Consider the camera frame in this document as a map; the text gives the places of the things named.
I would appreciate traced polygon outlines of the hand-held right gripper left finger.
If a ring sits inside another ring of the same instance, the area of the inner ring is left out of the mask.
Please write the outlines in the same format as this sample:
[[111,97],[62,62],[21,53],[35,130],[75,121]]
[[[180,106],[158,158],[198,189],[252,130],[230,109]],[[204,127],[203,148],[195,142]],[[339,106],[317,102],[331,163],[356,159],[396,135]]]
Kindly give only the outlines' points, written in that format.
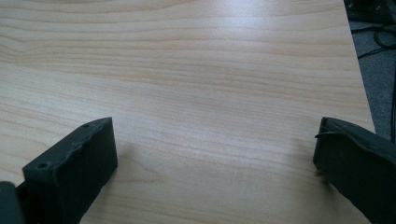
[[39,224],[78,224],[118,167],[111,118],[85,123],[23,168]]

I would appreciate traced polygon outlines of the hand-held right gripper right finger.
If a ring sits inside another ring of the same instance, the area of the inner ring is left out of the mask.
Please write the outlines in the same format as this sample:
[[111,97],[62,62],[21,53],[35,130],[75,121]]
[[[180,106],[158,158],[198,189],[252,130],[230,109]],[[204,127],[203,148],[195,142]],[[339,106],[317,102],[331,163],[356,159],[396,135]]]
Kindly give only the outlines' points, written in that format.
[[321,120],[313,163],[373,224],[396,224],[396,145],[356,124]]

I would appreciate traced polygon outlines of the black stand base plate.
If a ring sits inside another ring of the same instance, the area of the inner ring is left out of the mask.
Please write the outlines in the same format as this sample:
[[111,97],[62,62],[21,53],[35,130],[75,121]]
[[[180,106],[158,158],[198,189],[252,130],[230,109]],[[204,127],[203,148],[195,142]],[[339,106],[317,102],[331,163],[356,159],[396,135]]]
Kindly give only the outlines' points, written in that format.
[[396,0],[344,0],[350,21],[395,23]]

